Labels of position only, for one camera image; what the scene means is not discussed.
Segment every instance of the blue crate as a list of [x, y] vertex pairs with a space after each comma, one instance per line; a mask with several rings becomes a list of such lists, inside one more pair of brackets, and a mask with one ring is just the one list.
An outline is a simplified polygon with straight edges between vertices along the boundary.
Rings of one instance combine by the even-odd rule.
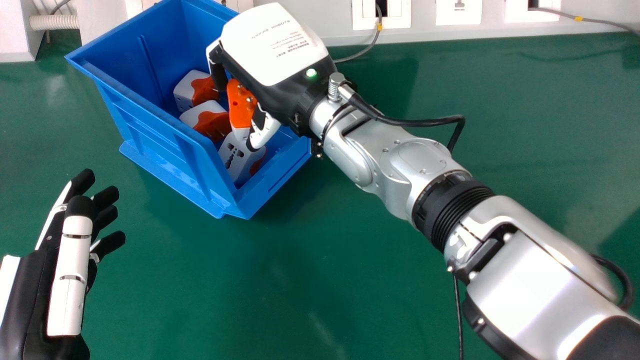
[[173, 88], [208, 72], [205, 48], [236, 12], [211, 0], [164, 0], [66, 56], [92, 78], [124, 139], [120, 152], [216, 218], [249, 219], [310, 157], [288, 127], [260, 170], [236, 188], [215, 145], [177, 116]]

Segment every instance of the green indicator light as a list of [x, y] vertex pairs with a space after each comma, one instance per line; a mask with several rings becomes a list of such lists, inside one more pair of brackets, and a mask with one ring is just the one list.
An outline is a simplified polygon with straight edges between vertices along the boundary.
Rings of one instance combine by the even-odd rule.
[[318, 71], [316, 71], [315, 69], [307, 69], [306, 75], [308, 78], [314, 78], [318, 75]]

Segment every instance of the white pipe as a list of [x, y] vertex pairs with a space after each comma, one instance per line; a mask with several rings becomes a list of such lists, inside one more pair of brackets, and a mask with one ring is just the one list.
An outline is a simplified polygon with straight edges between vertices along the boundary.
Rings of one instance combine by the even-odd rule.
[[77, 15], [35, 15], [29, 17], [29, 25], [35, 31], [79, 29]]

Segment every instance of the green table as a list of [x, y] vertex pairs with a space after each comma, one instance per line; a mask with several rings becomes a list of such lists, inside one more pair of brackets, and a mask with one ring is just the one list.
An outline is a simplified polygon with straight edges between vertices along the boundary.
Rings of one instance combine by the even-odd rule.
[[[340, 69], [389, 115], [466, 115], [461, 164], [640, 284], [638, 44], [380, 45]], [[210, 217], [118, 153], [98, 91], [63, 59], [78, 45], [54, 33], [35, 63], [0, 65], [0, 252], [33, 248], [84, 167], [96, 190], [120, 188], [110, 229], [128, 240], [88, 296], [92, 359], [457, 358], [442, 255], [376, 197], [312, 160], [251, 221]], [[417, 133], [446, 141], [450, 130]], [[465, 335], [469, 359], [497, 358], [466, 324]]]

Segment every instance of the robotic hand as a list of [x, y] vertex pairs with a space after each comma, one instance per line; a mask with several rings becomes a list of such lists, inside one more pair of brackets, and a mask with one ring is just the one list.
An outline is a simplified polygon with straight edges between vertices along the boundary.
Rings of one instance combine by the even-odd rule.
[[[617, 306], [589, 254], [452, 159], [462, 117], [411, 123], [384, 116], [277, 3], [229, 21], [207, 58], [221, 92], [226, 69], [270, 118], [315, 139], [350, 180], [443, 253], [446, 269], [467, 285], [465, 318], [502, 357], [638, 357], [640, 323], [625, 312], [631, 297]], [[447, 147], [403, 129], [451, 122], [458, 126]], [[261, 124], [254, 126], [259, 133]]]
[[5, 360], [89, 359], [80, 330], [84, 298], [97, 264], [125, 243], [121, 231], [97, 240], [118, 216], [110, 186], [89, 198], [89, 169], [75, 176], [51, 208], [35, 250], [5, 256], [0, 267], [0, 354]]

